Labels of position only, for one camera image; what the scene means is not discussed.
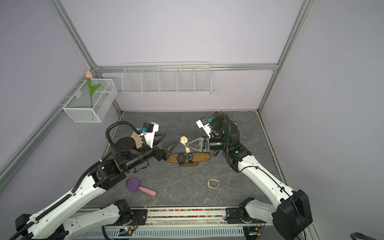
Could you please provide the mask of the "slim black watch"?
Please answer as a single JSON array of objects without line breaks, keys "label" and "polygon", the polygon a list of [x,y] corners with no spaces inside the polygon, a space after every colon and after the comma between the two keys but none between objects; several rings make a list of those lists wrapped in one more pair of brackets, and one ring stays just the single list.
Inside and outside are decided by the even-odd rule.
[{"label": "slim black watch", "polygon": [[194,163],[194,155],[192,153],[188,153],[186,155],[186,159],[187,159],[189,164],[193,164]]}]

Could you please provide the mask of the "beige watch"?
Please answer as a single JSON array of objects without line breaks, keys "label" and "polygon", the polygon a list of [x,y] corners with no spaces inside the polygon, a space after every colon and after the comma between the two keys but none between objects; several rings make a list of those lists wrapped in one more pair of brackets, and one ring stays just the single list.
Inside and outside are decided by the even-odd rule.
[{"label": "beige watch", "polygon": [[220,185],[221,185],[221,183],[217,179],[208,179],[207,180],[207,187],[209,189],[213,189],[213,190],[218,189],[220,187]]},{"label": "beige watch", "polygon": [[188,148],[187,145],[186,145],[188,143],[188,141],[189,140],[188,140],[188,138],[186,136],[182,136],[180,138],[180,143],[184,145],[187,154],[191,152],[190,148]]}]

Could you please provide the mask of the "chunky black watch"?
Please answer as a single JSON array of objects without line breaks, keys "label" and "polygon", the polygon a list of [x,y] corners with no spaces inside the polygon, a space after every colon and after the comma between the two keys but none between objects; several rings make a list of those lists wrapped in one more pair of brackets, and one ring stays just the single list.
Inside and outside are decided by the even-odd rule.
[{"label": "chunky black watch", "polygon": [[177,155],[177,162],[178,162],[179,166],[184,165],[185,161],[186,161],[186,156],[183,153],[179,153]]}]

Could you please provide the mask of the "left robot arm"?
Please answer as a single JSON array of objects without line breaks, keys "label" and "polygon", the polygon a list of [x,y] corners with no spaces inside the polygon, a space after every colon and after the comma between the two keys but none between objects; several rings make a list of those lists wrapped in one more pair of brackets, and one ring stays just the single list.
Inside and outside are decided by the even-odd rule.
[{"label": "left robot arm", "polygon": [[70,240],[96,228],[129,223],[134,214],[125,200],[80,217],[74,214],[123,181],[128,173],[142,170],[143,163],[152,158],[168,160],[178,142],[160,146],[165,135],[157,131],[158,126],[152,122],[145,122],[140,129],[127,121],[110,125],[105,133],[110,152],[90,166],[61,198],[33,215],[19,216],[15,221],[17,232],[11,238]]}]

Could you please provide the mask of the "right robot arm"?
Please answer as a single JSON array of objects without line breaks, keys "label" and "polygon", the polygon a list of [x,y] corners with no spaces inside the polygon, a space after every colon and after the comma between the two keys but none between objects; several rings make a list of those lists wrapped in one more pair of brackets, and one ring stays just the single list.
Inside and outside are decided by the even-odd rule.
[{"label": "right robot arm", "polygon": [[205,137],[185,146],[200,153],[222,152],[229,166],[252,180],[268,197],[270,204],[248,199],[239,207],[248,219],[272,224],[285,240],[295,240],[313,223],[308,195],[295,191],[271,174],[240,141],[237,124],[226,114],[197,120]]}]

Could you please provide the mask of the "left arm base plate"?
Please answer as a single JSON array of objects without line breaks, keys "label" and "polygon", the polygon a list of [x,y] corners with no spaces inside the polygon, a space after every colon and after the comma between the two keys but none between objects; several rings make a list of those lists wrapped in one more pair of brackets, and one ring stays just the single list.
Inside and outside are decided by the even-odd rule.
[{"label": "left arm base plate", "polygon": [[121,226],[143,226],[146,224],[147,216],[147,209],[133,209],[129,213],[123,214],[119,224]]}]

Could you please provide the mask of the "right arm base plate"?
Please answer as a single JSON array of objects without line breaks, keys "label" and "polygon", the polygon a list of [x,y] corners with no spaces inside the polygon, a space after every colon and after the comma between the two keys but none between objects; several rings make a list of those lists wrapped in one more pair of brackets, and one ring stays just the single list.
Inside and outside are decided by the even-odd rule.
[{"label": "right arm base plate", "polygon": [[226,208],[226,221],[228,224],[254,224],[252,219],[244,208]]}]

